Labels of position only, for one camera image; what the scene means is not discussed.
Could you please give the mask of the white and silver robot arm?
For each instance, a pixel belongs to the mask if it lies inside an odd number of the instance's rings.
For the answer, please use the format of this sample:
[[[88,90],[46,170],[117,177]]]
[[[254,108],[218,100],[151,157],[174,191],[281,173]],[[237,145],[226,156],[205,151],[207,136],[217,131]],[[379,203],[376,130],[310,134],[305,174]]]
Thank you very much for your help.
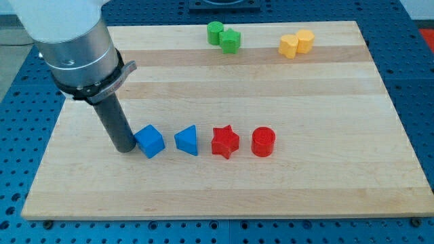
[[[109,0],[9,0],[49,66],[56,86],[94,105],[136,70],[115,48],[102,17]]]

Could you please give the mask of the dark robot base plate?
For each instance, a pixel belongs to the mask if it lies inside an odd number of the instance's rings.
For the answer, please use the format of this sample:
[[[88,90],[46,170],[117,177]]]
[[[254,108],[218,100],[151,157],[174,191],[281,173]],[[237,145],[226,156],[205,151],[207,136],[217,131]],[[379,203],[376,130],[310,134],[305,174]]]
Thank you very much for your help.
[[[188,0],[189,11],[260,10],[262,0]]]

